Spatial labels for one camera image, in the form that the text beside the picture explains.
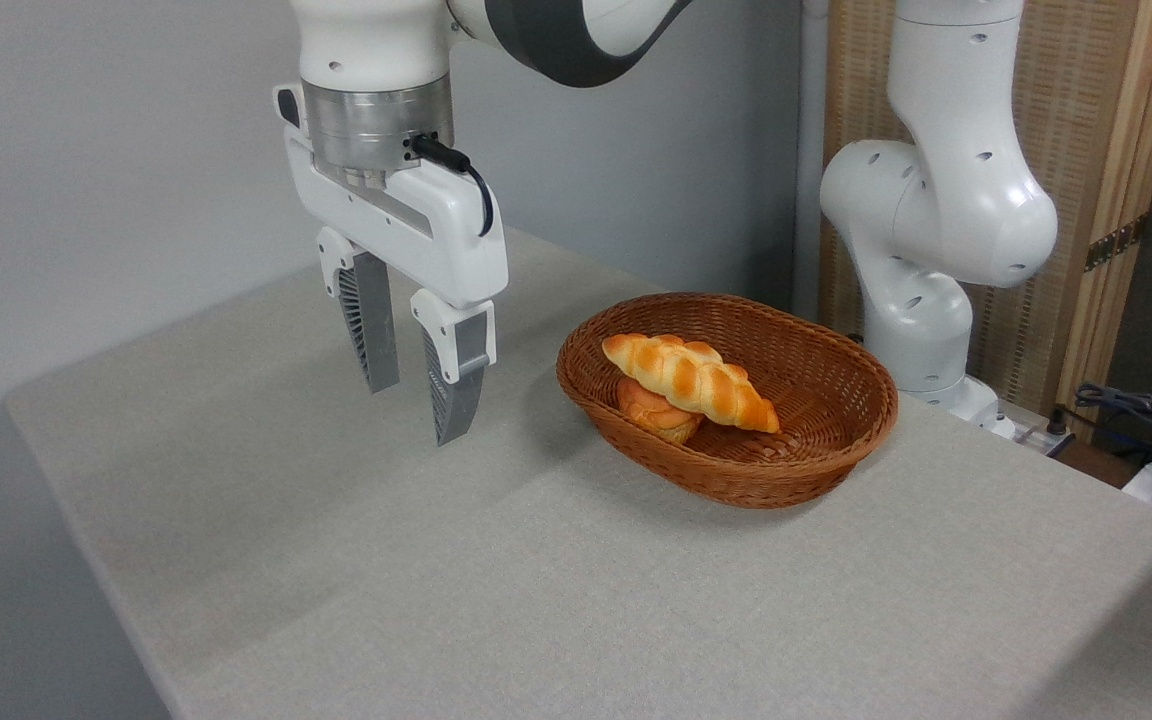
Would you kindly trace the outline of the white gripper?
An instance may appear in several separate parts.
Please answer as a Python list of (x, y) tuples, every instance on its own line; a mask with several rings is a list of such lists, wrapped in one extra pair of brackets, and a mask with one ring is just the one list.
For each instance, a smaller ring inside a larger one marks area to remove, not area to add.
[(450, 86), (347, 92), (293, 83), (275, 88), (274, 108), (300, 200), (325, 225), (316, 238), (324, 283), (372, 395), (401, 379), (388, 265), (425, 288), (410, 309), (435, 445), (448, 445), (471, 427), (497, 363), (490, 300), (508, 282), (494, 195), (453, 147)]

